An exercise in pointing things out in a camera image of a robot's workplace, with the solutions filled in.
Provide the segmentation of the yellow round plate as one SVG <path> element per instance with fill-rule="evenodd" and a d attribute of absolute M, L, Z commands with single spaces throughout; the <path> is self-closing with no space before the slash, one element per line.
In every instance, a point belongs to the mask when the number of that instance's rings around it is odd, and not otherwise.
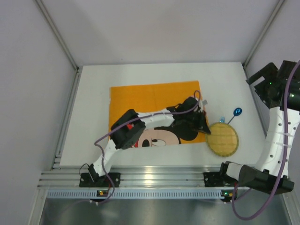
<path fill-rule="evenodd" d="M 209 126 L 210 135 L 205 136 L 209 149 L 220 157 L 233 155 L 239 146 L 239 137 L 229 124 L 216 122 Z"/>

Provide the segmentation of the orange Mickey Mouse placemat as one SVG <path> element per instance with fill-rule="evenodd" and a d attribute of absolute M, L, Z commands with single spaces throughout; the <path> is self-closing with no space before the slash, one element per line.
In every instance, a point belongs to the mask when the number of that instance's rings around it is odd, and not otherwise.
<path fill-rule="evenodd" d="M 183 103 L 194 95 L 195 90 L 200 90 L 198 81 L 111 87 L 109 129 L 129 109 L 140 113 L 159 111 Z M 203 142 L 205 134 L 191 131 L 188 127 L 156 127 L 144 130 L 134 147 L 162 147 Z"/>

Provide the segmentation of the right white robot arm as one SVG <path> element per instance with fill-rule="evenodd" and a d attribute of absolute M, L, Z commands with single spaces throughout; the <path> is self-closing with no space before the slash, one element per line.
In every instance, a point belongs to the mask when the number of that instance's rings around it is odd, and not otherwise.
<path fill-rule="evenodd" d="M 288 159 L 300 124 L 300 65 L 284 60 L 277 68 L 271 62 L 246 82 L 256 83 L 255 92 L 269 109 L 264 148 L 254 167 L 226 161 L 221 164 L 220 176 L 226 183 L 267 194 L 275 184 L 275 194 L 291 192 L 294 182 L 288 177 Z"/>

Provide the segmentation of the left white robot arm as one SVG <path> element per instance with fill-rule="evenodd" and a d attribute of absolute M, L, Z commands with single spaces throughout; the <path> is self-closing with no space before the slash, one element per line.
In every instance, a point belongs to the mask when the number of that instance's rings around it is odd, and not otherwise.
<path fill-rule="evenodd" d="M 100 157 L 89 166 L 89 176 L 96 182 L 109 173 L 115 153 L 129 148 L 177 145 L 194 140 L 199 133 L 210 134 L 201 101 L 188 97 L 183 103 L 156 112 L 127 110 L 105 136 L 109 138 Z"/>

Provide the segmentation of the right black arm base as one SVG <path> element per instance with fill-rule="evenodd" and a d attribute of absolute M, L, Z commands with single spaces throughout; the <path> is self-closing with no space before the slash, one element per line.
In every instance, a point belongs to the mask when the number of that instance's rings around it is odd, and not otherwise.
<path fill-rule="evenodd" d="M 228 164 L 222 163 L 219 172 L 204 172 L 205 187 L 234 187 L 237 180 L 226 175 Z"/>

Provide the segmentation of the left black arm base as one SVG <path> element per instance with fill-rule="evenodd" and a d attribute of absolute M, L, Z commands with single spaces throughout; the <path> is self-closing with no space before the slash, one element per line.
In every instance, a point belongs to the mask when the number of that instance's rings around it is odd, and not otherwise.
<path fill-rule="evenodd" d="M 94 165 L 88 165 L 88 171 L 80 173 L 79 187 L 81 188 L 112 188 L 119 187 L 120 173 L 110 172 L 108 175 L 99 176 Z"/>

